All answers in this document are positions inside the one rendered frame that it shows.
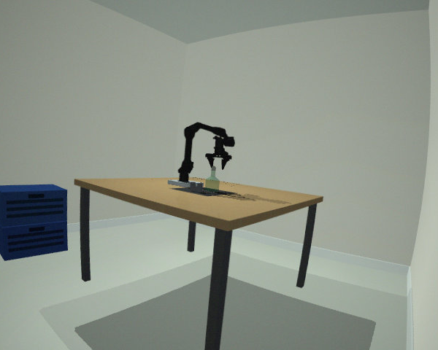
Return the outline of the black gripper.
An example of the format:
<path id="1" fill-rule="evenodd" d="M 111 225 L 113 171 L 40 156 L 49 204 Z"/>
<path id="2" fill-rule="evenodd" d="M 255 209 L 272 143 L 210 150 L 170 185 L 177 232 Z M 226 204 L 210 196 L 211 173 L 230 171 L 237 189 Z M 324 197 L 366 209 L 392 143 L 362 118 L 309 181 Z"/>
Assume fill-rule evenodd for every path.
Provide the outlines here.
<path id="1" fill-rule="evenodd" d="M 215 146 L 214 149 L 215 149 L 215 153 L 213 154 L 207 153 L 205 157 L 208 159 L 211 168 L 213 167 L 214 158 L 222 158 L 221 160 L 222 160 L 222 170 L 223 170 L 226 163 L 229 161 L 229 159 L 232 158 L 232 156 L 223 154 L 223 150 L 224 150 L 223 146 Z"/>

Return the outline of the dark grey mat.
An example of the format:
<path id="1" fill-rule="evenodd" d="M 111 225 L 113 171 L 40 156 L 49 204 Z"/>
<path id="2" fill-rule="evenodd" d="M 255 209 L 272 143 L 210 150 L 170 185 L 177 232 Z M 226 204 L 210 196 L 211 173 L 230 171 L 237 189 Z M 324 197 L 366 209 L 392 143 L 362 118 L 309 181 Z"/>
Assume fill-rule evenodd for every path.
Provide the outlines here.
<path id="1" fill-rule="evenodd" d="M 171 189 L 173 189 L 173 190 L 179 190 L 179 191 L 183 191 L 183 192 L 187 192 L 187 193 L 193 193 L 193 194 L 197 194 L 197 195 L 204 195 L 204 196 L 236 194 L 235 192 L 227 192 L 227 191 L 223 191 L 223 190 L 219 190 L 218 192 L 206 191 L 206 190 L 205 190 L 205 187 L 202 187 L 202 192 L 194 192 L 194 191 L 190 191 L 190 188 L 189 188 L 189 187 L 184 187 L 184 188 L 171 188 Z"/>

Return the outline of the green glass bottle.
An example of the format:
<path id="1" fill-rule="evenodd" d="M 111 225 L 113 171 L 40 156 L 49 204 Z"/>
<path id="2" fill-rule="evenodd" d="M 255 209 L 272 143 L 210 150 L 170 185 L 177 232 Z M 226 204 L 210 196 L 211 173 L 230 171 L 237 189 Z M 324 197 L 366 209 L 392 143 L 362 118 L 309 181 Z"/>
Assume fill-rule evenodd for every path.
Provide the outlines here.
<path id="1" fill-rule="evenodd" d="M 211 177 L 206 179 L 206 182 L 205 182 L 205 190 L 206 191 L 213 191 L 213 192 L 219 191 L 220 181 L 215 177 L 215 170 L 216 170 L 216 167 L 213 166 L 212 170 L 211 170 Z"/>

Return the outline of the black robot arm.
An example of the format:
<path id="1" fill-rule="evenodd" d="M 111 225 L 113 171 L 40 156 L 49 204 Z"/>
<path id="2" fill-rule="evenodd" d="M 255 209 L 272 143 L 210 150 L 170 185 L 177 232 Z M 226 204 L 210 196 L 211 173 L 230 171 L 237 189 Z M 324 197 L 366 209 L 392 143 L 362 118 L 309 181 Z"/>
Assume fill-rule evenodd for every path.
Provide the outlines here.
<path id="1" fill-rule="evenodd" d="M 201 124 L 200 122 L 196 122 L 193 125 L 190 125 L 185 128 L 185 154 L 184 160 L 182 161 L 181 167 L 177 170 L 179 175 L 179 182 L 189 182 L 188 177 L 189 173 L 193 169 L 193 162 L 191 161 L 191 148 L 192 148 L 192 139 L 195 136 L 195 133 L 199 130 L 203 129 L 214 133 L 218 136 L 214 136 L 215 146 L 225 146 L 225 147 L 233 147 L 235 145 L 235 140 L 233 136 L 228 136 L 226 130 L 218 127 L 211 127 L 205 124 Z M 222 139 L 224 137 L 224 139 Z"/>

